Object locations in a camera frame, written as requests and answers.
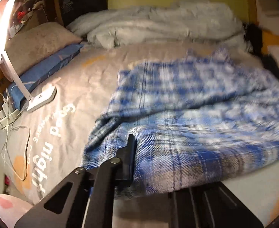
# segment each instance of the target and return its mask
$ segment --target plaid blanket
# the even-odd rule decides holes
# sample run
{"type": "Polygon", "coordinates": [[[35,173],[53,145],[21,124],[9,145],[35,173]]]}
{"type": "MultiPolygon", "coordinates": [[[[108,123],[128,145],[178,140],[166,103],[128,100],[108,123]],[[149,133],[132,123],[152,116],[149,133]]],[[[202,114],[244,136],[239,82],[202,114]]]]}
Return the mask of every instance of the plaid blanket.
{"type": "Polygon", "coordinates": [[[137,141],[134,181],[119,195],[172,192],[224,180],[279,160],[279,82],[245,69],[225,49],[120,71],[81,165],[98,167],[137,141]]]}

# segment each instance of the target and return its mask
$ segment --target bolt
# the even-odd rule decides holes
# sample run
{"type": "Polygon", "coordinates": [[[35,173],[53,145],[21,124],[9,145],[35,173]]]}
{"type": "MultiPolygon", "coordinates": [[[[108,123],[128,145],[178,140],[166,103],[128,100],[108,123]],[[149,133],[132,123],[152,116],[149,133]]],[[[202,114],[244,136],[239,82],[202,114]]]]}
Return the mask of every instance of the bolt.
{"type": "Polygon", "coordinates": [[[120,158],[113,158],[111,159],[112,164],[118,164],[120,162],[120,158]]]}

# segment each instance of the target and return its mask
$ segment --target black metal bracket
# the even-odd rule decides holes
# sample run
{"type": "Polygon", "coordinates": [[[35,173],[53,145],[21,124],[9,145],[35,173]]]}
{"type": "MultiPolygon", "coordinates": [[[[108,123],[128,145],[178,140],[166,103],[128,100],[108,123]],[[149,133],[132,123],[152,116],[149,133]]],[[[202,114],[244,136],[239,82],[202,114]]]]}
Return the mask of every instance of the black metal bracket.
{"type": "Polygon", "coordinates": [[[118,149],[115,158],[92,170],[76,168],[18,220],[15,228],[29,224],[31,228],[81,228],[83,220],[85,228],[112,227],[114,189],[132,183],[135,152],[135,138],[129,135],[127,146],[118,149]]]}
{"type": "Polygon", "coordinates": [[[169,195],[169,228],[264,228],[222,182],[186,188],[169,195]]]}

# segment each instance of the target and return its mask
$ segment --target white desk lamp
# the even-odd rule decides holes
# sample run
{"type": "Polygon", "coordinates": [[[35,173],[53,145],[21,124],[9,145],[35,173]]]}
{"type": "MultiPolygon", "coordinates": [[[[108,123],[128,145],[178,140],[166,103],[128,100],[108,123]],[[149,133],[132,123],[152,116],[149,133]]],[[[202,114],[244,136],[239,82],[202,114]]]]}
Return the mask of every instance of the white desk lamp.
{"type": "Polygon", "coordinates": [[[0,68],[9,81],[14,81],[16,86],[22,92],[24,97],[29,101],[28,112],[32,112],[39,107],[51,102],[54,99],[57,88],[52,86],[43,91],[36,97],[32,97],[25,85],[22,83],[18,74],[16,73],[12,63],[5,51],[5,43],[7,40],[8,27],[10,22],[11,13],[13,10],[15,0],[9,0],[5,5],[5,9],[0,21],[0,68]]]}

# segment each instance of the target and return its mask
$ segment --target bedding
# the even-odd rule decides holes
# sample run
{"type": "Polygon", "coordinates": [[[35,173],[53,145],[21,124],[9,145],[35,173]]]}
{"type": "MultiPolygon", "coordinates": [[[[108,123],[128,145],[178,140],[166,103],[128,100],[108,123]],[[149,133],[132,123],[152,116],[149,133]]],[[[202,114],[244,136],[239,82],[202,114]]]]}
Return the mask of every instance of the bedding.
{"type": "Polygon", "coordinates": [[[227,49],[205,58],[146,61],[121,70],[81,166],[99,167],[135,136],[132,185],[119,195],[167,193],[222,181],[279,160],[279,81],[227,49]]]}
{"type": "Polygon", "coordinates": [[[186,0],[170,8],[135,6],[80,16],[67,29],[106,49],[149,41],[191,39],[248,50],[242,22],[224,3],[186,0]]]}
{"type": "Polygon", "coordinates": [[[5,50],[18,75],[81,38],[55,22],[41,24],[17,33],[6,43],[5,50]]]}
{"type": "MultiPolygon", "coordinates": [[[[25,87],[31,93],[40,83],[69,64],[69,62],[79,53],[81,47],[82,45],[80,44],[71,44],[57,51],[23,73],[20,76],[21,81],[25,83],[25,87]]],[[[14,100],[16,109],[20,110],[21,102],[25,97],[19,88],[16,87],[15,82],[8,87],[8,90],[14,100]]]]}
{"type": "MultiPolygon", "coordinates": [[[[14,124],[27,125],[31,129],[26,180],[21,182],[12,173],[9,162],[5,165],[6,175],[31,202],[39,202],[80,165],[95,119],[116,90],[118,71],[133,69],[146,60],[168,62],[180,59],[186,57],[188,49],[201,55],[209,55],[215,50],[213,46],[184,41],[144,43],[111,50],[91,49],[78,54],[32,92],[37,95],[46,84],[57,87],[52,102],[32,113],[23,112],[14,124]]],[[[246,52],[232,49],[230,53],[238,65],[262,68],[261,62],[246,52]]],[[[8,155],[20,175],[23,173],[27,132],[19,129],[9,134],[8,155]]],[[[0,150],[5,134],[0,130],[0,150]]]]}

